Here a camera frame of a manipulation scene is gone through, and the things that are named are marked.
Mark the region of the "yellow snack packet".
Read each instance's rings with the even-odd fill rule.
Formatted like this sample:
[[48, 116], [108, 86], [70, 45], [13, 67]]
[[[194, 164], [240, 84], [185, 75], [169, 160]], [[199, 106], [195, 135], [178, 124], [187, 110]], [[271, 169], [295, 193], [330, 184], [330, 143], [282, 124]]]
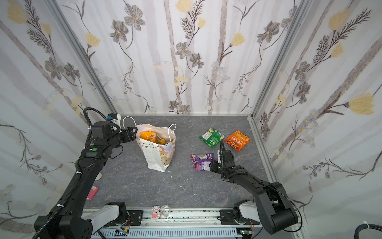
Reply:
[[166, 144], [166, 141], [163, 138], [161, 138], [157, 133], [155, 133], [153, 131], [142, 132], [141, 138], [146, 140], [146, 141], [156, 143], [156, 144], [161, 144], [161, 145]]

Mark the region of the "purple candy packet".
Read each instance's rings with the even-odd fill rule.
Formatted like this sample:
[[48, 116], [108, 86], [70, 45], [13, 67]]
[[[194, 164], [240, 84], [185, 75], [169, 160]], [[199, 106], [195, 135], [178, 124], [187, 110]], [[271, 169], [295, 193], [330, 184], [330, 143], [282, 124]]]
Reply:
[[210, 164], [214, 161], [214, 153], [191, 154], [194, 169], [197, 171], [210, 171]]

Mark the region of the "cartoon animal paper bag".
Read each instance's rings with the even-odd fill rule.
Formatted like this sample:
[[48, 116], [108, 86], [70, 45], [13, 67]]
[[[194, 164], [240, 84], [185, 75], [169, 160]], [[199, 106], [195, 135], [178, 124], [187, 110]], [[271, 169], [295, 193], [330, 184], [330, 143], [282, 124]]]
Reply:
[[[177, 125], [174, 123], [169, 127], [156, 127], [151, 124], [137, 124], [135, 119], [130, 116], [125, 116], [121, 120], [121, 125], [125, 126], [124, 121], [131, 119], [134, 126], [138, 128], [136, 141], [141, 148], [146, 159], [149, 169], [159, 172], [165, 172], [170, 166], [176, 149], [176, 134]], [[156, 144], [146, 141], [141, 138], [141, 133], [145, 131], [153, 131], [166, 141], [166, 144]]]

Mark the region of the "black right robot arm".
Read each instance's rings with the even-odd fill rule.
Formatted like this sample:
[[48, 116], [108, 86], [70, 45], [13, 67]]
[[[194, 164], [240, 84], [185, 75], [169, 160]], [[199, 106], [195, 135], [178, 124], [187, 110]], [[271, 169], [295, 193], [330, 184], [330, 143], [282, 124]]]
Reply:
[[236, 184], [253, 196], [253, 200], [243, 200], [236, 203], [232, 209], [233, 221], [243, 224], [255, 221], [262, 225], [270, 235], [279, 231], [295, 233], [298, 230], [288, 230], [299, 222], [301, 213], [278, 182], [264, 181], [250, 174], [243, 166], [236, 165], [234, 155], [220, 142], [219, 160], [210, 164], [211, 172], [220, 175], [222, 181]]

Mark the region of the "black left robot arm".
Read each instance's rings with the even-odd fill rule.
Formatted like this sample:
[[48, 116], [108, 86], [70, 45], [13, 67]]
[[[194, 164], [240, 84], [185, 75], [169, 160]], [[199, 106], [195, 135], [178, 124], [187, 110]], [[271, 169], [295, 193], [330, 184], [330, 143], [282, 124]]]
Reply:
[[97, 231], [92, 219], [83, 219], [82, 213], [93, 183], [111, 158], [112, 151], [123, 143], [136, 139], [136, 127], [120, 127], [114, 122], [115, 114], [102, 115], [103, 121], [92, 123], [86, 107], [84, 117], [89, 126], [85, 147], [75, 161], [75, 174], [57, 204], [46, 216], [34, 223], [35, 239], [89, 239]]

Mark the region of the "small green snack packet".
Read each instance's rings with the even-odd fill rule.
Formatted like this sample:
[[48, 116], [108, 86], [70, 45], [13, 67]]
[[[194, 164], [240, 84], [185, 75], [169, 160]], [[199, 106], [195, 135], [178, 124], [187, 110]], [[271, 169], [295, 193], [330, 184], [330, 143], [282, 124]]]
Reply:
[[219, 132], [219, 131], [217, 131], [217, 130], [215, 130], [213, 128], [209, 128], [199, 138], [200, 138], [201, 141], [206, 143], [211, 148], [215, 148], [217, 145], [220, 144], [220, 142], [223, 139], [225, 139], [225, 136], [221, 132]]

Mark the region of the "orange red snack packet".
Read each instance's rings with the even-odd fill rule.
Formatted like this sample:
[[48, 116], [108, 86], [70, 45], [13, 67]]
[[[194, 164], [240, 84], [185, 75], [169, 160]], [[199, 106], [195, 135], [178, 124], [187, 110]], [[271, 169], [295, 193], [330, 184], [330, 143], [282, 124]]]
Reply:
[[236, 130], [235, 133], [230, 135], [224, 141], [236, 151], [240, 151], [246, 144], [251, 142], [251, 139], [244, 135], [241, 131]]

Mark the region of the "pink flat object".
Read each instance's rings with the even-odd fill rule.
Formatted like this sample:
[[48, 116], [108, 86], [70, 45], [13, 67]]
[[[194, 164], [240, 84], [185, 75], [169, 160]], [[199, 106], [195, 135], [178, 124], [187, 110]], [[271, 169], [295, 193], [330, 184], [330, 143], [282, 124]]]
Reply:
[[98, 190], [99, 190], [98, 187], [96, 187], [96, 186], [92, 186], [91, 189], [90, 189], [90, 191], [89, 191], [89, 193], [88, 193], [88, 195], [87, 195], [86, 200], [87, 200], [87, 201], [92, 200], [92, 199], [95, 197], [95, 195], [96, 195], [96, 193], [98, 192]]

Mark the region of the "clear round ornament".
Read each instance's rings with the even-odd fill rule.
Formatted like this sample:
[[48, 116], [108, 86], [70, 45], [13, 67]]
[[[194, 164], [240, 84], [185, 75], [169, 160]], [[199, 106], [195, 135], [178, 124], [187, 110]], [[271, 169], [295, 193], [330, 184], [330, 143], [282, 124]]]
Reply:
[[167, 218], [169, 217], [169, 214], [170, 214], [170, 207], [168, 205], [163, 205], [160, 208], [160, 212], [161, 212], [161, 217]]

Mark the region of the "pink toy figure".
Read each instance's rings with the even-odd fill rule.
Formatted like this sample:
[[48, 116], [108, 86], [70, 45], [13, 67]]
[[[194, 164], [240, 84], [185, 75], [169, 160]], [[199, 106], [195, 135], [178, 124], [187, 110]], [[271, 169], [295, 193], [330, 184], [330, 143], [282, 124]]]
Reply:
[[158, 220], [161, 217], [161, 208], [160, 206], [154, 206], [150, 213], [150, 218], [153, 220]]

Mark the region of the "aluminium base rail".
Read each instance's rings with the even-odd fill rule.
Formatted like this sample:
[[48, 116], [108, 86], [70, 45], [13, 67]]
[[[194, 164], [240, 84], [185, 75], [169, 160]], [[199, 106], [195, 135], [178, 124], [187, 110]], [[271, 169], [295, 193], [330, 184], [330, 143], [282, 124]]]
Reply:
[[93, 239], [306, 239], [304, 228], [268, 234], [262, 225], [237, 224], [230, 208], [170, 208], [168, 216], [152, 219], [151, 208], [128, 208], [127, 226], [109, 226]]

